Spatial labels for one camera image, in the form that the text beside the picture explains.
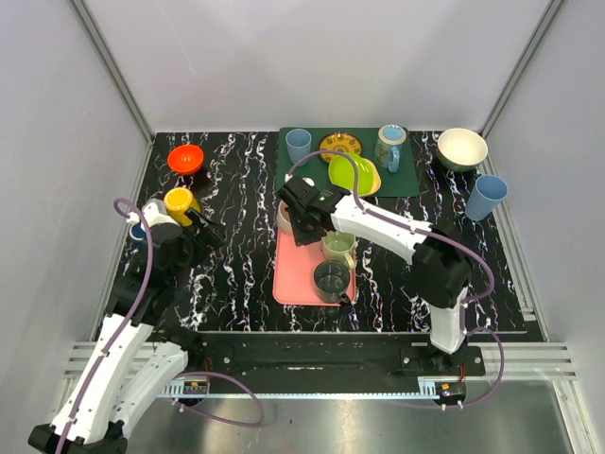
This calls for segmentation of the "pink mug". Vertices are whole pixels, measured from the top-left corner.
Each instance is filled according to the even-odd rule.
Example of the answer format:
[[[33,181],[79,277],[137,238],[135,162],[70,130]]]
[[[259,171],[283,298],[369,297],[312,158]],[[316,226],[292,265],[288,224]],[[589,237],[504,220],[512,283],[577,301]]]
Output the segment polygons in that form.
[[[290,215],[287,211],[287,205],[283,201],[280,201],[278,204],[277,225],[280,232],[283,232],[287,235],[293,234]]]

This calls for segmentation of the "pale green mug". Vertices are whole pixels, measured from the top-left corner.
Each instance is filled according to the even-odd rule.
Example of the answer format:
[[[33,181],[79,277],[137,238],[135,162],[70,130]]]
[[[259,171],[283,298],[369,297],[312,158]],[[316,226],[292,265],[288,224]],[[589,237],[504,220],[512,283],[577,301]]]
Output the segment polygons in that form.
[[[341,232],[328,232],[321,240],[321,252],[326,260],[337,261],[347,269],[355,268],[354,250],[356,238],[354,235]]]

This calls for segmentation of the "yellow mug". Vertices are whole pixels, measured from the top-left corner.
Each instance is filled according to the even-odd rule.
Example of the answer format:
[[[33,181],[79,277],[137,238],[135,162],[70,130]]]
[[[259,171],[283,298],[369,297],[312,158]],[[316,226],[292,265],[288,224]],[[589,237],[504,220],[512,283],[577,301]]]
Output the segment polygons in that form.
[[[170,217],[181,226],[188,227],[193,224],[186,212],[193,209],[200,213],[200,206],[193,192],[187,187],[175,187],[164,195],[164,206]]]

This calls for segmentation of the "dark blue mug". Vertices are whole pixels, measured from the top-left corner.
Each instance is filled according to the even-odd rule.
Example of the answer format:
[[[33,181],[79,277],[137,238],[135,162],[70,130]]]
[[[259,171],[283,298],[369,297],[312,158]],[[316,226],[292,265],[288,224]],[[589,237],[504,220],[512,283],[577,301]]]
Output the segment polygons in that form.
[[[129,238],[136,244],[141,244],[146,240],[146,232],[141,223],[132,224],[129,227]]]

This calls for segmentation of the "dark grey glass mug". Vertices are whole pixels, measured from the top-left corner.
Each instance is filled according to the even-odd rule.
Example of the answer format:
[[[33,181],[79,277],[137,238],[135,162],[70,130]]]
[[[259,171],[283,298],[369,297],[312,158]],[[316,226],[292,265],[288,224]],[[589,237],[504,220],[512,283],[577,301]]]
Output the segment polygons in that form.
[[[339,306],[352,303],[347,293],[351,276],[343,264],[334,260],[321,262],[313,272],[313,282],[315,292],[323,303]]]

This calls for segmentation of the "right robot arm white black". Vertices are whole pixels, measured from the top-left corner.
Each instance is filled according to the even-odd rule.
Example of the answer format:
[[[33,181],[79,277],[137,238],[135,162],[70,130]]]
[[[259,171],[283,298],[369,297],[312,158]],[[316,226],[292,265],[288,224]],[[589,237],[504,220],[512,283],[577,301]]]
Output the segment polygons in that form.
[[[329,232],[351,234],[403,258],[413,272],[417,294],[429,304],[429,363],[450,375],[463,362],[462,300],[472,264],[445,231],[364,202],[346,189],[319,190],[294,176],[277,191],[287,207],[295,243],[305,246]]]

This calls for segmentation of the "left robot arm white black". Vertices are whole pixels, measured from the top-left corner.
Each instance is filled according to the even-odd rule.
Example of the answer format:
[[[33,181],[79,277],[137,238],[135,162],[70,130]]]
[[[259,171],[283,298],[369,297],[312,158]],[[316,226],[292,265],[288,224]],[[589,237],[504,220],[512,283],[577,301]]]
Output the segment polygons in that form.
[[[121,211],[141,237],[142,265],[119,279],[101,332],[82,375],[53,420],[32,429],[28,444],[41,453],[123,453],[137,423],[178,374],[203,365],[195,333],[171,328],[152,358],[126,375],[143,343],[171,305],[179,271],[199,264],[225,242],[225,228],[193,208],[192,226],[179,224],[161,201]]]

